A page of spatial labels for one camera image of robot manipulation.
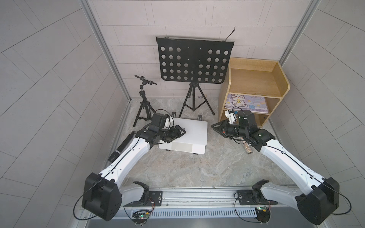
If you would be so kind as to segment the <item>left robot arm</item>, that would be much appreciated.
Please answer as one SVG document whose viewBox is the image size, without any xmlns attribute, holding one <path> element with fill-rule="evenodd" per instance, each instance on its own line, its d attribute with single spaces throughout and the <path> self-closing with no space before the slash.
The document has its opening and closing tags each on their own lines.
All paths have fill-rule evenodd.
<svg viewBox="0 0 365 228">
<path fill-rule="evenodd" d="M 79 198 L 82 208 L 105 221 L 110 221 L 120 207 L 130 203 L 144 206 L 149 199 L 149 186 L 135 181 L 122 186 L 124 179 L 136 163 L 154 145 L 171 143 L 186 131 L 175 125 L 166 114 L 155 113 L 151 123 L 133 131 L 109 157 L 110 165 L 99 174 L 91 173 L 85 180 L 84 193 Z"/>
</svg>

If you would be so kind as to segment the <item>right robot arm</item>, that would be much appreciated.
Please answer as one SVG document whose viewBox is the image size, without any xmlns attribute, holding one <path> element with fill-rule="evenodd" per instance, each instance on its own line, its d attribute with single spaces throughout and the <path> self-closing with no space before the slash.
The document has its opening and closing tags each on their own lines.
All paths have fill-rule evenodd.
<svg viewBox="0 0 365 228">
<path fill-rule="evenodd" d="M 239 111 L 235 120 L 236 124 L 220 121 L 213 124 L 212 129 L 225 138 L 250 144 L 280 167 L 297 186 L 290 189 L 262 180 L 257 187 L 260 197 L 298 210 L 314 225 L 320 225 L 338 209 L 340 186 L 336 180 L 316 173 L 286 150 L 274 135 L 258 128 L 251 111 Z"/>
</svg>

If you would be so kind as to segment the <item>purple cartoon spiral notebook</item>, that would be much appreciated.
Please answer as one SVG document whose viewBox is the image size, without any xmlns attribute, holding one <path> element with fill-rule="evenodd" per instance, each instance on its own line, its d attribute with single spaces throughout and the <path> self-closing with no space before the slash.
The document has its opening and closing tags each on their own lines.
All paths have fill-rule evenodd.
<svg viewBox="0 0 365 228">
<path fill-rule="evenodd" d="M 226 109 L 234 110 L 250 110 L 251 112 L 268 114 L 269 110 L 264 97 L 256 97 L 249 95 L 228 94 L 226 102 Z"/>
</svg>

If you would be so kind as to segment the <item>small black phone tripod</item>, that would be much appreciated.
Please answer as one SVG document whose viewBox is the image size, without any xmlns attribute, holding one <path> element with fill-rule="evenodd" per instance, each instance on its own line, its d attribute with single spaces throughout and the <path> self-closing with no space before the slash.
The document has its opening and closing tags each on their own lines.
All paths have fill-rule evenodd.
<svg viewBox="0 0 365 228">
<path fill-rule="evenodd" d="M 139 95 L 142 97 L 142 102 L 140 102 L 140 107 L 139 107 L 138 113 L 136 115 L 133 127 L 136 126 L 138 120 L 145 120 L 145 121 L 152 120 L 152 116 L 156 112 L 152 108 L 150 102 L 146 98 L 144 86 L 146 86 L 146 85 L 157 85 L 157 83 L 155 83 L 151 80 L 147 80 L 144 76 L 135 75 L 135 77 L 142 81 L 142 84 L 139 86 L 140 87 Z M 140 116 L 142 109 L 144 109 L 146 111 L 146 117 L 141 117 Z"/>
</svg>

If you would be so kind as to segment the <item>wooden shelf unit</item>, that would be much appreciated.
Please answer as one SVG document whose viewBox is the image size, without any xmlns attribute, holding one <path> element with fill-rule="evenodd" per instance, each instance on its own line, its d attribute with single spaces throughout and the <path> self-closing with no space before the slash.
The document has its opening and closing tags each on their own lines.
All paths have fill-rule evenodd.
<svg viewBox="0 0 365 228">
<path fill-rule="evenodd" d="M 225 103 L 229 94 L 265 98 L 267 114 L 253 112 L 256 123 L 262 127 L 290 90 L 290 83 L 278 61 L 230 58 L 218 103 L 218 121 L 226 119 Z"/>
</svg>

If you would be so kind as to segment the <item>black perforated music stand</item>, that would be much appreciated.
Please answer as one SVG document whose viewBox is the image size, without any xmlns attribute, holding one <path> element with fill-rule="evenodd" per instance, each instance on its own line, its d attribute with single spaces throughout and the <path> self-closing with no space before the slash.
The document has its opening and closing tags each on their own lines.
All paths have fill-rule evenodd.
<svg viewBox="0 0 365 228">
<path fill-rule="evenodd" d="M 193 112 L 200 108 L 195 103 L 196 91 L 201 93 L 202 103 L 211 108 L 200 85 L 225 81 L 235 43 L 179 37 L 156 37 L 156 43 L 162 80 L 189 84 L 182 108 Z"/>
</svg>

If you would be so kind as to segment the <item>right controller circuit board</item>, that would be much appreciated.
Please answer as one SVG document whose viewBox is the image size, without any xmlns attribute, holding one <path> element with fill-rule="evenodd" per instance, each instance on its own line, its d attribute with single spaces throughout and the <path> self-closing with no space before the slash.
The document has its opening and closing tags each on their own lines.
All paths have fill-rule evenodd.
<svg viewBox="0 0 365 228">
<path fill-rule="evenodd" d="M 268 223 L 271 219 L 271 210 L 267 207 L 257 207 L 256 211 L 256 220 L 261 223 Z"/>
</svg>

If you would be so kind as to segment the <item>controller circuit board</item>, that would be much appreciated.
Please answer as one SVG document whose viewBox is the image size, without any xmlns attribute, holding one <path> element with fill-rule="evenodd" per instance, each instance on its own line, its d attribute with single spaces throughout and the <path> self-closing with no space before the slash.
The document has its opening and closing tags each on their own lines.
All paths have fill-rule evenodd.
<svg viewBox="0 0 365 228">
<path fill-rule="evenodd" d="M 271 210 L 267 207 L 257 207 L 256 211 L 256 220 L 261 223 L 268 223 L 271 219 Z"/>
<path fill-rule="evenodd" d="M 138 210 L 133 212 L 132 221 L 135 224 L 144 225 L 150 218 L 151 212 L 149 210 Z"/>
</svg>

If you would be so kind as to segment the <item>left controller circuit board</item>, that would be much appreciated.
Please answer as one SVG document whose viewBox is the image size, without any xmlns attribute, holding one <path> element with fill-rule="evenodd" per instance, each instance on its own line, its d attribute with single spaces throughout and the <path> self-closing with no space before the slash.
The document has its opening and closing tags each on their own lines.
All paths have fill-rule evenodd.
<svg viewBox="0 0 365 228">
<path fill-rule="evenodd" d="M 133 212 L 132 221 L 135 224 L 144 225 L 150 218 L 151 212 L 149 210 L 138 210 Z"/>
</svg>

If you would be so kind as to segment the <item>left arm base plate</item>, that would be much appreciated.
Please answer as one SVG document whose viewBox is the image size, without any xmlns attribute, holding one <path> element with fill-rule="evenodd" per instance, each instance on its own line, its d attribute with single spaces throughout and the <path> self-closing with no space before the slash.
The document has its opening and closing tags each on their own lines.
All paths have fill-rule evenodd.
<svg viewBox="0 0 365 228">
<path fill-rule="evenodd" d="M 162 205 L 163 191 L 149 191 L 146 201 L 135 201 L 126 204 L 125 207 L 160 207 Z"/>
</svg>

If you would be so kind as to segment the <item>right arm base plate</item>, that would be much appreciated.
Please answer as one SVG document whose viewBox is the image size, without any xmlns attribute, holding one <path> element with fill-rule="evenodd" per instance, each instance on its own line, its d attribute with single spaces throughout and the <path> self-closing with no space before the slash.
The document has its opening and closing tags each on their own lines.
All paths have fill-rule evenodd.
<svg viewBox="0 0 365 228">
<path fill-rule="evenodd" d="M 241 206 L 244 205 L 278 205 L 276 201 L 266 200 L 262 196 L 257 196 L 253 194 L 253 190 L 237 190 L 234 194 Z"/>
</svg>

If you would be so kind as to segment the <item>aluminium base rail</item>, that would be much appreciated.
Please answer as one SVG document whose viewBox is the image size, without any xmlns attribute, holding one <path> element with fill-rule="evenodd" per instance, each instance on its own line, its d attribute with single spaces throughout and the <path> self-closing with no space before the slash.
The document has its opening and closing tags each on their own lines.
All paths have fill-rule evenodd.
<svg viewBox="0 0 365 228">
<path fill-rule="evenodd" d="M 129 219 L 138 210 L 149 210 L 150 219 L 197 219 L 197 218 L 239 218 L 251 223 L 256 220 L 257 207 L 290 207 L 281 203 L 278 205 L 244 205 L 241 206 L 234 194 L 237 190 L 253 190 L 259 196 L 257 189 L 250 187 L 219 187 L 219 188 L 165 188 L 149 189 L 149 191 L 163 191 L 160 207 L 120 207 L 114 219 Z"/>
</svg>

